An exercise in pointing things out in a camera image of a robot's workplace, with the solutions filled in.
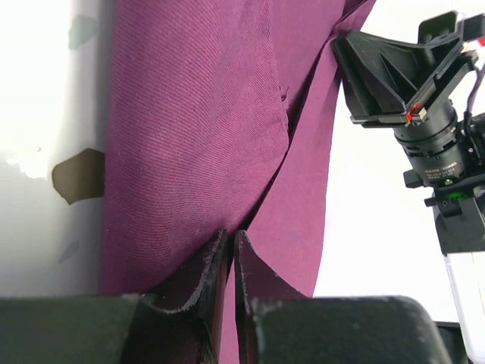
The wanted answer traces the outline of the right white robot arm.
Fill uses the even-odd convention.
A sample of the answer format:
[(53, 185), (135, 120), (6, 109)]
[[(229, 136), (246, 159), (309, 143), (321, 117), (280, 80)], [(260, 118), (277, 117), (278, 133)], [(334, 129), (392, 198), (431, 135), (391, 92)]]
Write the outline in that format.
[(421, 22), (414, 44), (357, 30), (333, 41), (352, 122), (392, 129), (411, 164), (405, 185), (433, 191), (425, 203), (473, 363), (484, 361), (483, 43), (484, 16), (456, 11)]

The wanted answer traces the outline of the purple cloth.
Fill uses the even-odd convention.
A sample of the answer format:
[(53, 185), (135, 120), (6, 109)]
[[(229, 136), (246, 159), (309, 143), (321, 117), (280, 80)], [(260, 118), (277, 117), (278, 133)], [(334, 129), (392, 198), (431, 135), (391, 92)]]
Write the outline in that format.
[(372, 1), (119, 1), (100, 291), (143, 293), (125, 363), (238, 363), (236, 254), (311, 296), (340, 76)]

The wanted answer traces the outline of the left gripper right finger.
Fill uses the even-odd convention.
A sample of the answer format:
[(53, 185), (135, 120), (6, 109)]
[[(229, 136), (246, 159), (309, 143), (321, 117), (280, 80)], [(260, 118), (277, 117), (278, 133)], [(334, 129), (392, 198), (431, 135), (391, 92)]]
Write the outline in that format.
[(450, 363), (437, 326), (406, 297), (307, 298), (235, 239), (241, 363)]

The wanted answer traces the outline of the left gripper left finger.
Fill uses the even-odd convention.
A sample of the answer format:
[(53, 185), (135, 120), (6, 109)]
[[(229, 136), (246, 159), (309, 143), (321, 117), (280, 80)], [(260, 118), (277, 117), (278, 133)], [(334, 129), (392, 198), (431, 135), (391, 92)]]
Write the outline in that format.
[(3, 363), (216, 363), (226, 231), (144, 294), (3, 298)]

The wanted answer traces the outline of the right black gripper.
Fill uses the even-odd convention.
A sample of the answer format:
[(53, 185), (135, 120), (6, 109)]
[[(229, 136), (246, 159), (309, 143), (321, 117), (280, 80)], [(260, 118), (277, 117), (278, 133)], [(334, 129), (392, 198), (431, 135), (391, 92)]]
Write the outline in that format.
[(464, 51), (464, 19), (450, 11), (422, 21), (415, 44), (357, 30), (333, 41), (352, 122), (395, 125), (411, 164), (407, 188), (447, 187), (484, 172), (449, 98), (477, 62), (474, 50)]

